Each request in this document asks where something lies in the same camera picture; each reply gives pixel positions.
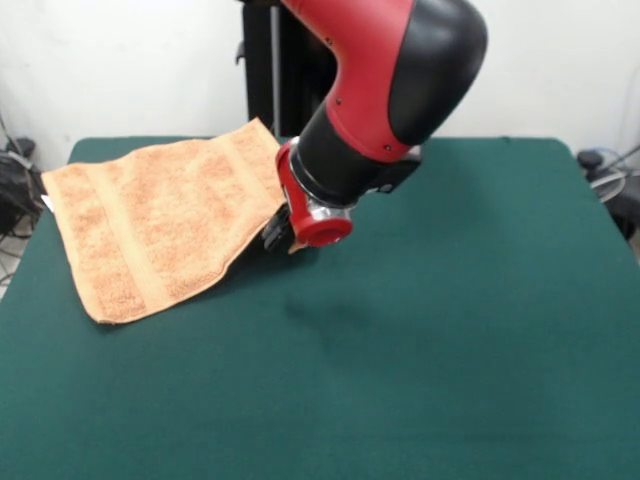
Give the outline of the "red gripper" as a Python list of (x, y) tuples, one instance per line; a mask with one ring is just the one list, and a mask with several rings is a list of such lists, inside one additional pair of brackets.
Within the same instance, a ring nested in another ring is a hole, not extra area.
[(315, 199), (297, 180), (292, 166), (298, 139), (278, 151), (276, 168), (286, 199), (263, 230), (265, 251), (297, 247), (321, 248), (341, 241), (353, 231), (351, 207), (337, 207)]

